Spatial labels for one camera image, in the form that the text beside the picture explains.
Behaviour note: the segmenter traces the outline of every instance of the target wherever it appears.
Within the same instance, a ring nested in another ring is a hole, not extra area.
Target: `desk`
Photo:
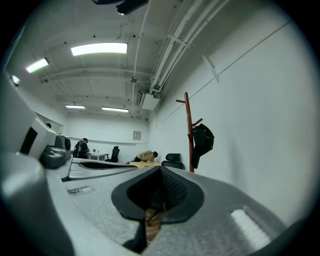
[[[160,162],[130,162],[131,166],[136,166],[139,169],[145,168],[145,167],[154,167],[154,166],[161,166]]]
[[[91,160],[100,160],[100,161],[104,161],[105,160],[105,154],[101,154],[101,153],[91,153],[91,154],[86,154],[88,159]]]

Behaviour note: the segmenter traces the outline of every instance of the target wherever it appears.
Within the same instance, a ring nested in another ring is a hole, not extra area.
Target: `person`
[[[134,162],[154,162],[155,158],[158,156],[158,153],[156,151],[152,152],[151,150],[143,151],[139,153],[135,158]]]
[[[83,140],[80,141],[79,143],[79,150],[78,150],[78,157],[82,158],[82,159],[87,159],[87,155],[86,153],[89,152],[89,148],[88,148],[88,139],[87,138],[83,138]]]

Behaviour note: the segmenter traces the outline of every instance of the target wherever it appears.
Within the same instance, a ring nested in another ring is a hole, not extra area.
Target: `wooden coat rack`
[[[194,132],[193,127],[199,124],[203,119],[200,118],[198,121],[196,121],[194,124],[192,123],[191,119],[191,111],[190,111],[190,104],[189,104],[189,96],[188,93],[184,93],[184,100],[176,99],[176,102],[184,103],[185,109],[186,109],[186,119],[187,119],[187,125],[188,125],[188,138],[189,138],[189,171],[191,173],[195,172],[194,167],[192,166],[191,159],[192,154],[194,152]]]

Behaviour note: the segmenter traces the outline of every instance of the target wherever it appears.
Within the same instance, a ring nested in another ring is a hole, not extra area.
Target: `office chair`
[[[120,149],[118,146],[115,146],[112,150],[112,155],[111,159],[104,160],[106,162],[111,162],[111,163],[117,163],[118,162],[118,155],[119,155]]]
[[[181,162],[181,155],[176,153],[176,154],[167,154],[165,159],[167,161],[162,161],[161,166],[169,166],[177,169],[184,170],[184,164]]]

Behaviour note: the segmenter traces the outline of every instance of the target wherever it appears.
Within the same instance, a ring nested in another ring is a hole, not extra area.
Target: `electrical box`
[[[133,140],[134,141],[141,141],[141,131],[135,130],[133,132]]]
[[[160,101],[160,98],[157,98],[154,95],[146,93],[143,104],[142,104],[142,108],[145,110],[154,110],[159,101]]]

